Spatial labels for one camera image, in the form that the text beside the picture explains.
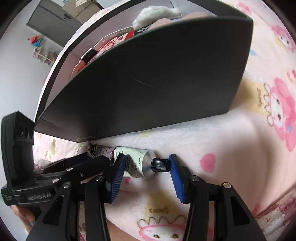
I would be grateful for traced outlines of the person's left hand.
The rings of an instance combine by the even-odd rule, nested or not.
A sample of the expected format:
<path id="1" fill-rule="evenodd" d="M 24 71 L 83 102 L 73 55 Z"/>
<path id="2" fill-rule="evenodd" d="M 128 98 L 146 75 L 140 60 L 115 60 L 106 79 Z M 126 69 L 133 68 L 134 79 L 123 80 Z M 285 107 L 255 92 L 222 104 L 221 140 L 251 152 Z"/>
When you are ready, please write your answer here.
<path id="1" fill-rule="evenodd" d="M 27 234 L 30 233 L 33 227 L 33 223 L 35 222 L 35 216 L 32 212 L 25 208 L 18 205 L 12 205 L 11 209 L 13 213 L 20 219 L 25 227 L 25 231 Z"/>

